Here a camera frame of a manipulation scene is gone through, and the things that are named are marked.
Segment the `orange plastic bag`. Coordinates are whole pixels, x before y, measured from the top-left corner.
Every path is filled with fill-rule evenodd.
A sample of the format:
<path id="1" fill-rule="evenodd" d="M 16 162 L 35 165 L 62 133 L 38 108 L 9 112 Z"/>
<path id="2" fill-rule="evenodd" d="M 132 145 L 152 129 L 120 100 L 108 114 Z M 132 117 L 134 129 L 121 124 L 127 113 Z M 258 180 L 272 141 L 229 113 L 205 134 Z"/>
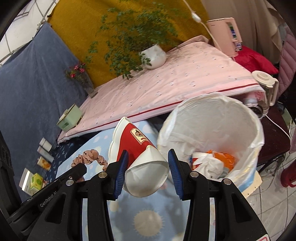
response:
<path id="1" fill-rule="evenodd" d="M 232 155 L 228 153 L 216 152 L 212 150 L 209 150 L 206 153 L 212 154 L 214 158 L 222 161 L 224 163 L 224 167 L 228 168 L 229 171 L 231 171 L 234 168 L 235 158 Z"/>

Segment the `red white paper cup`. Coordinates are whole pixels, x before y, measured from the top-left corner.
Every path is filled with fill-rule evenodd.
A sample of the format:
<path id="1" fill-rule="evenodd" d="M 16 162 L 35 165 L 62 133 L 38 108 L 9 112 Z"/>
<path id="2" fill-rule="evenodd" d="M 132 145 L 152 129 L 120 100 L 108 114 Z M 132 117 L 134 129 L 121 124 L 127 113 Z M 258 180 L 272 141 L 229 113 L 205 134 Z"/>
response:
<path id="1" fill-rule="evenodd" d="M 120 119 L 113 131 L 108 163 L 119 161 L 124 150 L 128 153 L 124 190 L 138 198 L 158 191 L 168 177 L 168 161 L 148 137 L 126 117 Z"/>

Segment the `red white paper bowl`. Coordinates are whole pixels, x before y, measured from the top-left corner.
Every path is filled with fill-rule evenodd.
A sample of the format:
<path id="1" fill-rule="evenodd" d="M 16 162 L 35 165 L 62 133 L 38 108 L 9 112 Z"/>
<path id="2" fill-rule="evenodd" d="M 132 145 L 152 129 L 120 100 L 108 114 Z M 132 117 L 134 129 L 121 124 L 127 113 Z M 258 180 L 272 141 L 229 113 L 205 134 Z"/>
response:
<path id="1" fill-rule="evenodd" d="M 191 156 L 192 170 L 198 168 L 202 163 L 206 156 L 210 155 L 209 153 L 200 153 L 195 152 Z"/>

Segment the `white cardboard box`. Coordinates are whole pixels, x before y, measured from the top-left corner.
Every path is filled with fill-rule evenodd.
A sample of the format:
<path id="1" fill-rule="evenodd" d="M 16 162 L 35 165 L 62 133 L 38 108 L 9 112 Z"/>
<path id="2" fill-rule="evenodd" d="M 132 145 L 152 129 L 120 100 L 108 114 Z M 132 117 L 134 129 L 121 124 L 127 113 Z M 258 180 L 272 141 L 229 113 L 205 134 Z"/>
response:
<path id="1" fill-rule="evenodd" d="M 21 188 L 21 190 L 27 193 L 29 196 L 34 195 L 30 193 L 30 179 L 33 175 L 34 174 L 31 171 L 29 171 L 27 168 L 24 168 L 21 180 L 19 182 L 19 187 Z"/>

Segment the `green yellow small box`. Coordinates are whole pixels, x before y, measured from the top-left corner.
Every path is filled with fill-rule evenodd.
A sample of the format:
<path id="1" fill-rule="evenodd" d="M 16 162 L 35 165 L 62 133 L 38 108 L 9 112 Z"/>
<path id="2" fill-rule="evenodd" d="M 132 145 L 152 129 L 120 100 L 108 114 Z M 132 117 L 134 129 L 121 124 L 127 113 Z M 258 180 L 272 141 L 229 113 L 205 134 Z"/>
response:
<path id="1" fill-rule="evenodd" d="M 40 191 L 43 185 L 43 177 L 35 173 L 30 179 L 30 193 L 33 195 Z"/>

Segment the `white tall tube bottle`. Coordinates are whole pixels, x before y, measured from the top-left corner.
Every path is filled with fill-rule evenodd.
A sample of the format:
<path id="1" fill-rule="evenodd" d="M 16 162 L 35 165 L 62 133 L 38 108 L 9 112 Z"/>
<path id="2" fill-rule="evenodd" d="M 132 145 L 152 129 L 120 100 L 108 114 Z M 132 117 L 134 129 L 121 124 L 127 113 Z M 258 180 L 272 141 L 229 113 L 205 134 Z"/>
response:
<path id="1" fill-rule="evenodd" d="M 38 147 L 37 152 L 50 163 L 53 162 L 54 157 L 41 146 Z"/>

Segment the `pink dotted scrunchie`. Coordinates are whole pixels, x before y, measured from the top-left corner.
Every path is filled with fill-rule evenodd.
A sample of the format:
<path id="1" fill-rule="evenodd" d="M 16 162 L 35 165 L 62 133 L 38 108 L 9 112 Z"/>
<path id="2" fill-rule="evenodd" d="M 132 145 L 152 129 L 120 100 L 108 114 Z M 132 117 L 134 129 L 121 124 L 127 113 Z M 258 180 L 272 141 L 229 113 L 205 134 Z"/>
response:
<path id="1" fill-rule="evenodd" d="M 71 163 L 71 168 L 82 163 L 85 165 L 90 165 L 96 161 L 100 166 L 102 166 L 102 170 L 106 171 L 108 163 L 105 160 L 104 156 L 101 156 L 99 152 L 95 149 L 86 150 L 82 154 L 79 154 Z"/>

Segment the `dark wooden side table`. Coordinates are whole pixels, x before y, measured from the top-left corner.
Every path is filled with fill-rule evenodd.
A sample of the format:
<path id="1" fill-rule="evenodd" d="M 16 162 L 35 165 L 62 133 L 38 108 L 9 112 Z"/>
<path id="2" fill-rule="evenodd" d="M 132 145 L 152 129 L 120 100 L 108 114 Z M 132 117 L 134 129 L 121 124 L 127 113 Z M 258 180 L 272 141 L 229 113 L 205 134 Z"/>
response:
<path id="1" fill-rule="evenodd" d="M 261 124 L 265 141 L 257 166 L 262 166 L 290 150 L 288 128 L 277 106 L 269 108 L 267 116 L 261 119 Z"/>

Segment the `beige travel mug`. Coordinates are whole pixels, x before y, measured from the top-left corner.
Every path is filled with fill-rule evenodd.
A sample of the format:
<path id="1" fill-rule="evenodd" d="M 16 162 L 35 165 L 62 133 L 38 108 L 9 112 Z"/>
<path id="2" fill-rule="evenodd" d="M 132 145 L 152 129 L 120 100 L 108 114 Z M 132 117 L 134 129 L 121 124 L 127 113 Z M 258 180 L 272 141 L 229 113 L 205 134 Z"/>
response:
<path id="1" fill-rule="evenodd" d="M 243 103 L 246 107 L 250 108 L 259 119 L 263 118 L 263 109 L 258 104 L 257 99 L 255 97 L 247 97 L 243 99 Z"/>

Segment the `blue blanket backdrop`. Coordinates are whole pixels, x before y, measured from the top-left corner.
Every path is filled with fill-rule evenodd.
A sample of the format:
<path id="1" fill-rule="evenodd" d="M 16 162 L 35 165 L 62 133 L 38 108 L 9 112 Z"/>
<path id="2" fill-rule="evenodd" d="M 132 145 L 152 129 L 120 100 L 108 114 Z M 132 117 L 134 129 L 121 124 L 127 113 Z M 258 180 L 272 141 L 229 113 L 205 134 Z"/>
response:
<path id="1" fill-rule="evenodd" d="M 37 165 L 40 140 L 56 144 L 60 116 L 87 97 L 80 84 L 65 75 L 76 63 L 53 28 L 44 24 L 26 47 L 1 66 L 1 133 L 10 150 L 16 184 L 24 169 L 43 172 Z"/>

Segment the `pink bedding mat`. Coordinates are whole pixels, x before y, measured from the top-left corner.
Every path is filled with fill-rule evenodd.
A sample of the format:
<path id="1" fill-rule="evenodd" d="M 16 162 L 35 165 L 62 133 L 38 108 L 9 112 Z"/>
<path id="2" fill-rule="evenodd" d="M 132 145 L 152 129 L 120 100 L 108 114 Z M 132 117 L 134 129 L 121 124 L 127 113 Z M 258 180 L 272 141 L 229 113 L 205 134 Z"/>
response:
<path id="1" fill-rule="evenodd" d="M 115 127 L 126 116 L 133 122 L 172 111 L 180 102 L 202 94 L 264 98 L 264 90 L 243 66 L 199 35 L 167 53 L 164 65 L 97 87 L 81 105 L 79 124 L 61 132 L 59 143 Z"/>

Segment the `red cushion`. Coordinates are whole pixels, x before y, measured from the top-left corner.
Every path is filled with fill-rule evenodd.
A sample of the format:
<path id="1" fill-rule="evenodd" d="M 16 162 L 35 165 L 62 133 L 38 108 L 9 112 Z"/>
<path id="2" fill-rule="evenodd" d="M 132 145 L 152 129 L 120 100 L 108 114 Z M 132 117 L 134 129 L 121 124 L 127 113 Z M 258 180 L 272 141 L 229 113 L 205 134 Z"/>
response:
<path id="1" fill-rule="evenodd" d="M 279 73 L 278 69 L 262 54 L 243 46 L 234 60 L 250 72 L 263 71 L 269 75 Z"/>

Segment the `pink water dispenser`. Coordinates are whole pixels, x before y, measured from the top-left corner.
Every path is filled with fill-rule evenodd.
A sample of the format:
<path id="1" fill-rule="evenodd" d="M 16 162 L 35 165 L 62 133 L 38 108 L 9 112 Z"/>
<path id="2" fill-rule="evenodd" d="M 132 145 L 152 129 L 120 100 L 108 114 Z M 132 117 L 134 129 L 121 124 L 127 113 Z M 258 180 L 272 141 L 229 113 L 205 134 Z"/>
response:
<path id="1" fill-rule="evenodd" d="M 230 58 L 238 56 L 242 50 L 242 38 L 233 17 L 209 20 L 206 26 L 214 37 L 217 49 Z"/>

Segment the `beige curtain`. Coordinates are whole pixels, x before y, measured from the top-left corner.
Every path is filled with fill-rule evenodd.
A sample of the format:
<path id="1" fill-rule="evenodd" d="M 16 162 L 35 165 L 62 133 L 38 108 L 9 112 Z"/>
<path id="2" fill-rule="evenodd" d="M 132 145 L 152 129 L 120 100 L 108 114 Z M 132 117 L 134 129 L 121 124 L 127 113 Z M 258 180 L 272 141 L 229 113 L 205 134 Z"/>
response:
<path id="1" fill-rule="evenodd" d="M 268 1 L 213 0 L 202 3 L 211 20 L 235 19 L 243 45 L 259 52 L 273 64 L 280 61 L 281 28 L 285 21 Z"/>

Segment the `mustard yellow blanket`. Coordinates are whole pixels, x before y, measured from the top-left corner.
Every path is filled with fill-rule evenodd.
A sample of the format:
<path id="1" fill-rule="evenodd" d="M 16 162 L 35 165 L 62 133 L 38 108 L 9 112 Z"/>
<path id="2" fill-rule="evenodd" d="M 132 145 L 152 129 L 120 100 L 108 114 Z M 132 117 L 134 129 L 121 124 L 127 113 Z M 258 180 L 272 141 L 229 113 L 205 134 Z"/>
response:
<path id="1" fill-rule="evenodd" d="M 203 22 L 209 19 L 201 1 L 161 1 L 161 3 L 173 17 L 173 25 L 178 32 L 178 43 L 198 35 L 210 37 L 206 29 L 191 17 L 191 11 L 194 11 Z M 109 8 L 139 10 L 152 7 L 153 4 L 154 1 L 58 1 L 48 18 L 48 23 L 79 61 L 84 61 L 89 46 L 94 41 L 98 42 L 98 52 L 93 54 L 87 70 L 93 85 L 98 87 L 116 77 L 104 61 L 107 52 L 106 41 L 111 33 L 100 31 L 102 15 L 105 15 Z"/>

